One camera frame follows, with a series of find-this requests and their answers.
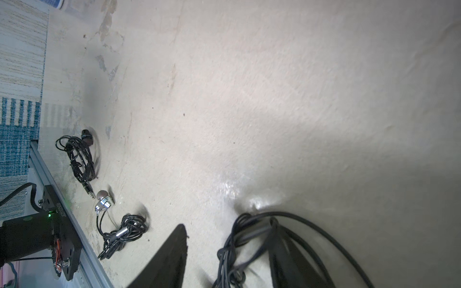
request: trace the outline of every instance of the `in-ear earphone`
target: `in-ear earphone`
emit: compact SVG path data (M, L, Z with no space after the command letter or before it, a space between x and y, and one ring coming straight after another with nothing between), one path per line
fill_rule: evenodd
M96 198L98 199L98 203L95 206L96 214L99 214L99 212L107 210L114 204L114 200L105 190L99 191L96 195Z
M82 130L82 136L80 137L83 142L85 142L88 147L93 145L93 135L87 129Z

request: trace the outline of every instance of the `black wire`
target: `black wire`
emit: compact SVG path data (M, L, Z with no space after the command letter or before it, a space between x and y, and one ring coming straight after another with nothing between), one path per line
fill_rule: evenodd
M65 145L61 142L63 139L67 139ZM88 144L76 136L65 135L56 140L55 146L59 150L67 153L71 161L72 172L75 178L83 185L87 193L93 197L94 192L88 182L96 177L96 172Z
M299 221L319 234L321 234L323 237L325 237L329 242L331 242L345 257L346 259L352 264L352 266L355 268L355 270L359 273L360 277L363 279L365 284L369 288L374 288L374 285L366 275L366 273L363 271L363 269L360 267L360 265L357 263L357 261L347 252L347 250L339 244L338 241L336 241L330 234L328 234L326 231L321 229L319 226L315 225L314 223L298 216L295 214L291 214L288 212L266 212L266 213L261 213L255 216L251 216L248 213L244 213L240 215L234 222L234 225L232 226L231 233L229 237L227 238L224 247L222 249L218 250L218 259L219 259L219 267L218 267L218 277L216 281L213 284L213 288L230 288L231 285L241 288L243 285L243 282L245 281L245 273L243 272L243 269L246 268L251 262L256 260L263 252L267 250L266 247L264 247L265 244L263 244L258 251L254 254L254 256L247 262L234 267L234 262L236 260L236 246L235 246L235 235L239 233L240 231L244 230L245 228L252 226L256 223L258 223L262 218L265 217L275 217L275 216L281 216L281 217L288 217L291 219L294 219L296 221ZM317 253L308 245L307 242L305 242L299 235L294 233L293 231L289 230L288 228L281 226L283 231L287 233L287 235L296 241L314 260L316 265L319 267L320 271L322 272L325 281L327 282L327 285L329 287L335 287L334 283L328 273L328 270L326 269L325 265L323 264L322 260L320 257L317 255ZM271 232L269 232L269 235L267 236L265 243L270 240Z
M53 259L53 257L32 257L32 258L21 258L15 261L22 261L22 260L38 260L38 259Z
M144 217L126 214L122 217L122 223L120 224L120 228L118 230L114 230L110 233L102 232L101 223L106 211L107 210L103 212L99 221L99 215L96 216L96 227L99 234L101 234L104 239L102 252L98 255L99 260L109 259L115 251L122 250L125 243L138 240L147 230L146 219ZM116 233L125 227L128 228L128 232L117 238L115 236Z
M32 186L32 189L30 191L30 205L32 205L32 208L34 208L35 211L37 212L42 212L43 209L41 209L37 204L35 204L35 195L37 193L37 185L35 183L25 183L21 187L17 188L13 192L11 192L5 199L3 199L0 202L0 206L4 205L6 202L8 202L11 198L13 198L16 194L19 192L23 191L27 187Z

